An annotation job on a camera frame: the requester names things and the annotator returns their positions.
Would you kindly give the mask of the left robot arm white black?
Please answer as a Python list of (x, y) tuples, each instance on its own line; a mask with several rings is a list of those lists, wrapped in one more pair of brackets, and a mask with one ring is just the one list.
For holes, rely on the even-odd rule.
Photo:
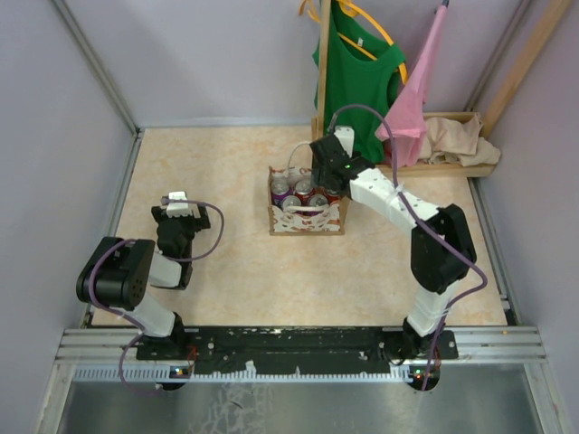
[(180, 315), (163, 307), (149, 286), (185, 290), (193, 274), (195, 235), (211, 228), (209, 203), (177, 200), (154, 206), (157, 239), (105, 237), (92, 253), (76, 283), (83, 303), (129, 321), (141, 335), (140, 360), (170, 360), (192, 350)]

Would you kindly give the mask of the red soda can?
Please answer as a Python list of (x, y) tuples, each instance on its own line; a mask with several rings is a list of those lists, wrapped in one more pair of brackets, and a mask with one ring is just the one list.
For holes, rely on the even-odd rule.
[(327, 199), (327, 203), (332, 205), (334, 203), (340, 203), (341, 196), (338, 191), (332, 189), (324, 189), (324, 196)]

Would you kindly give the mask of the silver purple can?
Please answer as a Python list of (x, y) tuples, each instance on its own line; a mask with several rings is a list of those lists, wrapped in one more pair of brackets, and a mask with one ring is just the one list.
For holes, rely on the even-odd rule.
[(308, 207), (312, 208), (309, 211), (310, 215), (321, 213), (328, 206), (328, 199), (323, 194), (314, 194), (308, 199)]

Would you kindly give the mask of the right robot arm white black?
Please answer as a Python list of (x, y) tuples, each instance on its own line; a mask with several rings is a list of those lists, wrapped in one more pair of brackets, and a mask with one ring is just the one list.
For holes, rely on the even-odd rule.
[(334, 134), (309, 144), (314, 185), (361, 203), (384, 216), (410, 240), (410, 269), (418, 291), (403, 321), (402, 351), (425, 357), (458, 283), (477, 260), (464, 211), (407, 193), (361, 156), (352, 157)]

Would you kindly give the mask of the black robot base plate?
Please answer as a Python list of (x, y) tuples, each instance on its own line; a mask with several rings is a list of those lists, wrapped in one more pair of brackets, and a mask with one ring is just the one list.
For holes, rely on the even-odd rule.
[(434, 335), (408, 326), (186, 327), (169, 337), (143, 337), (139, 361), (184, 360), (198, 374), (260, 375), (389, 373), (391, 363), (427, 359)]

